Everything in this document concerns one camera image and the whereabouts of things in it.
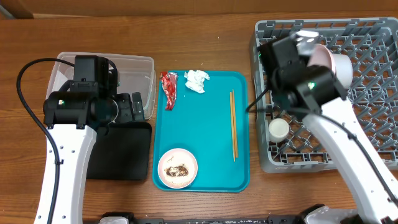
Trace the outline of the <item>grey dishwasher rack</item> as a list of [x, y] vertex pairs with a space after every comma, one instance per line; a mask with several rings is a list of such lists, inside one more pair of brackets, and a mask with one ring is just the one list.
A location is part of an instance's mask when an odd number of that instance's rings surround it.
[[[397, 169], [397, 19], [373, 17], [357, 19], [263, 20], [256, 23], [249, 44], [251, 73], [256, 95], [266, 77], [257, 47], [289, 32], [306, 29], [320, 34], [318, 43], [334, 54], [347, 55], [353, 66], [348, 99], [357, 119], [390, 170]], [[318, 172], [335, 165], [314, 135], [295, 117], [274, 106], [267, 92], [257, 102], [256, 114], [259, 163], [263, 171]], [[269, 123], [286, 120], [289, 135], [282, 142], [269, 140]]]

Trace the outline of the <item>left wooden chopstick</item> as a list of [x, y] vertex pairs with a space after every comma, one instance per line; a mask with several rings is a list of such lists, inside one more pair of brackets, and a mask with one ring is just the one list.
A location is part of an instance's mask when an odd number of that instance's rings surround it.
[[231, 115], [231, 134], [232, 134], [232, 145], [233, 145], [233, 161], [236, 162], [236, 153], [235, 153], [235, 136], [234, 136], [234, 114], [233, 114], [233, 94], [229, 93], [229, 101], [230, 101], [230, 115]]

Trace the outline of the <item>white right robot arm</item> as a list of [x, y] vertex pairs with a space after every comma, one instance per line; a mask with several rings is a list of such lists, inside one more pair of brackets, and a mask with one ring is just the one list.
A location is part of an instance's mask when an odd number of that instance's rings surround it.
[[352, 215], [333, 210], [325, 218], [314, 210], [304, 221], [397, 223], [397, 179], [363, 131], [333, 54], [318, 44], [318, 37], [318, 32], [300, 30], [257, 47], [266, 90], [326, 149], [357, 207]]

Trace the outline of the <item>wooden chopstick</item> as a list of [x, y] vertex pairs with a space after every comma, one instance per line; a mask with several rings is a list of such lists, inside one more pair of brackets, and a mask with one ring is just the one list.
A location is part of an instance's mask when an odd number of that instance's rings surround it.
[[235, 136], [234, 136], [234, 114], [233, 114], [233, 94], [229, 93], [229, 101], [230, 101], [230, 115], [231, 115], [231, 134], [232, 134], [232, 145], [233, 145], [233, 161], [236, 162], [236, 153], [235, 153]]
[[234, 143], [234, 161], [238, 158], [238, 141], [237, 141], [237, 129], [236, 129], [236, 109], [234, 90], [231, 92], [231, 111], [232, 111], [232, 125], [233, 125], [233, 143]]

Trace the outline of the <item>clear plastic bin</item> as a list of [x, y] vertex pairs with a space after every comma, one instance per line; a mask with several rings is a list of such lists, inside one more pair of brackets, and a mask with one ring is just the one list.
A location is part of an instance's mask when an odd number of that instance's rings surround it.
[[[118, 93], [141, 94], [144, 118], [150, 119], [153, 114], [156, 94], [156, 74], [154, 60], [150, 57], [121, 54], [97, 53], [113, 61], [119, 72]], [[55, 63], [47, 87], [47, 94], [57, 91], [74, 76], [74, 68], [64, 63]]]

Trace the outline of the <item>grey round bowl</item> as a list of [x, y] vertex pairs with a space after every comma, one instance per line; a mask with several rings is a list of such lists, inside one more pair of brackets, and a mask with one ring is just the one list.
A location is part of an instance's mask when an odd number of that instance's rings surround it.
[[269, 140], [271, 142], [282, 142], [289, 135], [290, 126], [286, 120], [281, 118], [273, 119], [269, 123]]

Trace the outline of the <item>white round plate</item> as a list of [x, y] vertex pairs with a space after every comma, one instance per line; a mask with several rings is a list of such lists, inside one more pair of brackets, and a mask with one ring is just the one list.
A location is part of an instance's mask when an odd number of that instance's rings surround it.
[[336, 63], [333, 54], [322, 44], [315, 44], [314, 51], [310, 57], [307, 66], [319, 65], [328, 67], [336, 74]]

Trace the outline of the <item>black rectangular tray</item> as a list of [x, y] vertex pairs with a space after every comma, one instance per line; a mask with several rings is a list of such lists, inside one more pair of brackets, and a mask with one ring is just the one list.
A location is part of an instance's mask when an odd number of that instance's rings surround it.
[[98, 128], [88, 163], [87, 179], [145, 180], [152, 126], [147, 122]]

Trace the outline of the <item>teal plastic tray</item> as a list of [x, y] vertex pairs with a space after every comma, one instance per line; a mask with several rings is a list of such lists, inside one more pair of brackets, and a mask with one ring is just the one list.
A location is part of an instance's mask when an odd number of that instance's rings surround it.
[[[250, 181], [250, 143], [248, 85], [245, 77], [234, 71], [209, 71], [205, 92], [199, 94], [185, 86], [184, 71], [177, 71], [177, 99], [166, 110], [166, 96], [159, 90], [155, 122], [152, 180], [161, 190], [168, 190], [159, 179], [157, 166], [167, 151], [190, 151], [198, 163], [198, 173], [187, 191], [240, 192]], [[229, 93], [234, 90], [238, 158], [233, 161]]]

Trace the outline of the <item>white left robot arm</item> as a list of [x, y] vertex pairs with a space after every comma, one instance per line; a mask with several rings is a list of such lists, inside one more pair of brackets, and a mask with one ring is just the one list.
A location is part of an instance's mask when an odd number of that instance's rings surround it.
[[131, 77], [144, 57], [63, 52], [44, 102], [47, 157], [36, 223], [82, 223], [90, 155], [99, 128], [144, 121]]

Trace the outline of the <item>small dish with food scraps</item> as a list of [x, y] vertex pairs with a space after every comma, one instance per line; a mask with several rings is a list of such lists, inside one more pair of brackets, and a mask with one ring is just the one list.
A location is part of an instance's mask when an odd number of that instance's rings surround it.
[[160, 181], [171, 189], [183, 189], [195, 180], [198, 163], [188, 150], [175, 148], [162, 155], [157, 166]]

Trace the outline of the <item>red snack wrapper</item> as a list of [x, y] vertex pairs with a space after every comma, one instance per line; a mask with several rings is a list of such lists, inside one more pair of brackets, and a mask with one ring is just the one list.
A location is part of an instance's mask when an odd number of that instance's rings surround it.
[[162, 89], [167, 99], [166, 110], [172, 110], [175, 106], [177, 98], [177, 79], [178, 75], [175, 72], [162, 72], [160, 74]]

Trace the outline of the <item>right wooden chopstick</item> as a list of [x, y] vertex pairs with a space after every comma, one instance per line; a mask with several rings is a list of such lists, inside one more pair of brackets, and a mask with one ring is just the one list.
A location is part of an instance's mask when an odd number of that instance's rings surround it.
[[234, 143], [234, 161], [238, 158], [238, 141], [237, 141], [237, 129], [236, 129], [236, 109], [234, 90], [231, 92], [231, 111], [232, 111], [232, 125], [233, 125], [233, 143]]

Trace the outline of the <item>white cup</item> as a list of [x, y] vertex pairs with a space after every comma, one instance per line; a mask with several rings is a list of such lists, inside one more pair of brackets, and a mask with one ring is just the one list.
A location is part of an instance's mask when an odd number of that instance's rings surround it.
[[344, 54], [332, 54], [335, 62], [335, 75], [345, 89], [350, 88], [353, 81], [353, 66], [350, 58]]

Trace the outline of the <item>crumpled white tissue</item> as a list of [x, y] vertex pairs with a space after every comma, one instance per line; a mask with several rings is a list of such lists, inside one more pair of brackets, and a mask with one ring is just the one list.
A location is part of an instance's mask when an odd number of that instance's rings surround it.
[[189, 70], [184, 73], [184, 77], [187, 79], [185, 86], [199, 94], [205, 92], [204, 81], [210, 80], [209, 74], [201, 70]]

